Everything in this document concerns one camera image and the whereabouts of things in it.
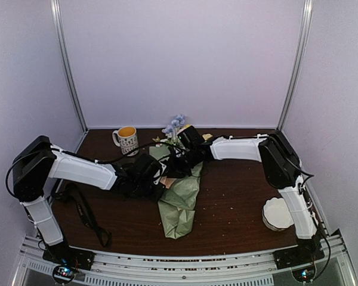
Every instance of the white panel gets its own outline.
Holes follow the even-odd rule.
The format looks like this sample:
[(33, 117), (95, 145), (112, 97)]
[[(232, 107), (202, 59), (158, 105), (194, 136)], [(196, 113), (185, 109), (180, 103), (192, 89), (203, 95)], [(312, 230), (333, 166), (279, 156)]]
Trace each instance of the white panel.
[(88, 126), (276, 126), (303, 3), (62, 0)]
[(358, 1), (315, 1), (285, 132), (358, 275)]
[(0, 1), (0, 285), (32, 230), (4, 178), (38, 135), (66, 149), (81, 137), (64, 78), (49, 0)]

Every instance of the green plastic bag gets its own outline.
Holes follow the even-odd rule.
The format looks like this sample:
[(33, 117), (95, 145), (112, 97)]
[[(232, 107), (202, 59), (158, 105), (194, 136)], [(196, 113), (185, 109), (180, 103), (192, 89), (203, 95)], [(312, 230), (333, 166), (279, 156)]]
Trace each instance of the green plastic bag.
[[(149, 151), (157, 160), (169, 154), (166, 146), (150, 147)], [(177, 179), (158, 201), (162, 226), (167, 238), (177, 239), (192, 230), (202, 167), (203, 163), (200, 163), (192, 169), (192, 176)]]

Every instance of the blue flower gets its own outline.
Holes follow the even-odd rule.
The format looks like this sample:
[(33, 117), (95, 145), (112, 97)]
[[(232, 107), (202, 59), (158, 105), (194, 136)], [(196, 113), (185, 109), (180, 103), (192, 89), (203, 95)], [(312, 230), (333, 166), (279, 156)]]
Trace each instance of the blue flower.
[(171, 124), (173, 125), (173, 127), (179, 127), (180, 121), (177, 119), (174, 119), (173, 121), (171, 121)]
[(168, 124), (165, 129), (162, 130), (164, 134), (171, 134), (174, 131), (174, 127), (171, 124)]
[(186, 117), (181, 113), (176, 115), (175, 119), (179, 121), (180, 127), (183, 127), (186, 124)]

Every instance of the wooden table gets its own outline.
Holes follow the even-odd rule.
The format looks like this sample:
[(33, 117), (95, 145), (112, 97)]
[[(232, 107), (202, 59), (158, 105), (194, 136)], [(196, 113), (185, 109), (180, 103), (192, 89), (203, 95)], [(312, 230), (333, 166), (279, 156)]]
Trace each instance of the wooden table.
[[(199, 129), (201, 134), (251, 136), (260, 129)], [(139, 129), (140, 145), (160, 129)], [(119, 157), (112, 130), (90, 130), (79, 154), (100, 160)], [(103, 248), (95, 233), (81, 224), (73, 202), (56, 201), (53, 212), (70, 245), (93, 250), (152, 256), (204, 256), (246, 253), (295, 245), (295, 229), (273, 232), (265, 227), (261, 210), (266, 200), (280, 197), (268, 185), (261, 163), (223, 160), (206, 163), (197, 197), (192, 232), (173, 240), (165, 238), (158, 205), (147, 199), (127, 199), (93, 186), (78, 184), (98, 224), (112, 232), (110, 248)]]

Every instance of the mug handle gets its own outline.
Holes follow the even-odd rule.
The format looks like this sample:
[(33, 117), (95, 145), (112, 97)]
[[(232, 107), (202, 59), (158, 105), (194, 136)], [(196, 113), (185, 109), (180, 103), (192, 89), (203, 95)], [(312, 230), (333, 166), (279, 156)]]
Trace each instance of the mug handle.
[(113, 134), (112, 134), (112, 135), (113, 135), (114, 144), (115, 144), (116, 146), (120, 147), (121, 145), (120, 145), (120, 143), (119, 143), (118, 140), (117, 140), (118, 130), (113, 131)]

